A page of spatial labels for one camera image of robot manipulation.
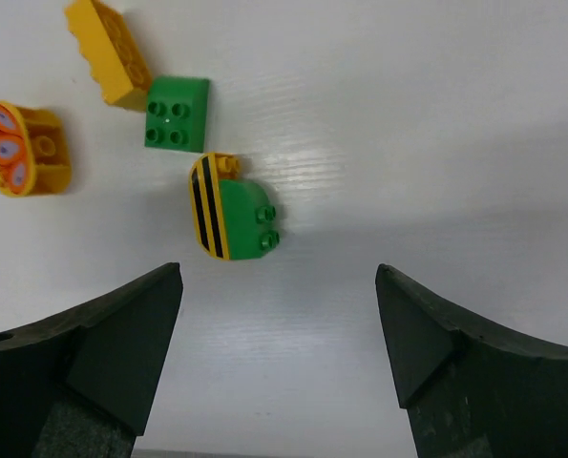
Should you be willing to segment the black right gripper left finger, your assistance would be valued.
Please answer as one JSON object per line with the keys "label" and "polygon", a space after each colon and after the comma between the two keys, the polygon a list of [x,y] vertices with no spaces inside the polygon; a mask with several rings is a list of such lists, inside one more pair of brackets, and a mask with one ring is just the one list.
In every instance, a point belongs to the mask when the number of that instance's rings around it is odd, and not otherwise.
{"label": "black right gripper left finger", "polygon": [[0,457],[129,457],[144,434],[183,284],[168,262],[0,332]]}

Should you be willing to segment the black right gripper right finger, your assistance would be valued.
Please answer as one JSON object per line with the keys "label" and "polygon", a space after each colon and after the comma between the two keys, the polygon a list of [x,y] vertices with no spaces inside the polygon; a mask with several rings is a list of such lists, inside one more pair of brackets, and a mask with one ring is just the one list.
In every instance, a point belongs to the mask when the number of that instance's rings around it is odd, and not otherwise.
{"label": "black right gripper right finger", "polygon": [[375,278],[420,457],[568,457],[568,346],[488,320],[392,266]]}

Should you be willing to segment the yellow striped green bee lego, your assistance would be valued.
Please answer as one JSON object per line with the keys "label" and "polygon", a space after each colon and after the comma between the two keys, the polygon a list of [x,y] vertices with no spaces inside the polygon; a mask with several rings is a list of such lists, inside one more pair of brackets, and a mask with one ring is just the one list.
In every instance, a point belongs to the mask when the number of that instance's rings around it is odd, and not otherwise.
{"label": "yellow striped green bee lego", "polygon": [[280,243],[277,210],[264,188],[241,175],[233,155],[205,153],[189,172],[197,241],[217,260],[254,260]]}

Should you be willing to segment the yellow butterfly lego piece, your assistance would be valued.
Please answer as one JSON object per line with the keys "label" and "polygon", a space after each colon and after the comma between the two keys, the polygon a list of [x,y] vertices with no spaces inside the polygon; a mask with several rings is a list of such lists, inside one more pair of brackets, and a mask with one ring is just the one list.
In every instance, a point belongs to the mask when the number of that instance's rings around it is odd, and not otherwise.
{"label": "yellow butterfly lego piece", "polygon": [[0,100],[0,193],[9,198],[63,194],[72,173],[61,119],[46,109]]}

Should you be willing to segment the green square lego brick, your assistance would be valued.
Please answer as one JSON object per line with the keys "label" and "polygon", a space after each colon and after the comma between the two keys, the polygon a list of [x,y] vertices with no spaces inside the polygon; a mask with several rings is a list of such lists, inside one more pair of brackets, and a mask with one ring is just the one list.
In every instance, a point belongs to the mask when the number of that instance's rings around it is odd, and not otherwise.
{"label": "green square lego brick", "polygon": [[207,78],[157,77],[147,96],[144,146],[202,153],[209,90]]}

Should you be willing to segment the yellow rectangular lego brick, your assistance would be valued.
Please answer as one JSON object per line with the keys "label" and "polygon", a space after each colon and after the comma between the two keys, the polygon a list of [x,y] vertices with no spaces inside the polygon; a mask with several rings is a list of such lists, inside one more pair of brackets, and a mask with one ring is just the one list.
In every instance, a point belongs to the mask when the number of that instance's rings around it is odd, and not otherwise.
{"label": "yellow rectangular lego brick", "polygon": [[145,111],[153,78],[122,14],[91,0],[73,1],[64,13],[103,101],[129,111]]}

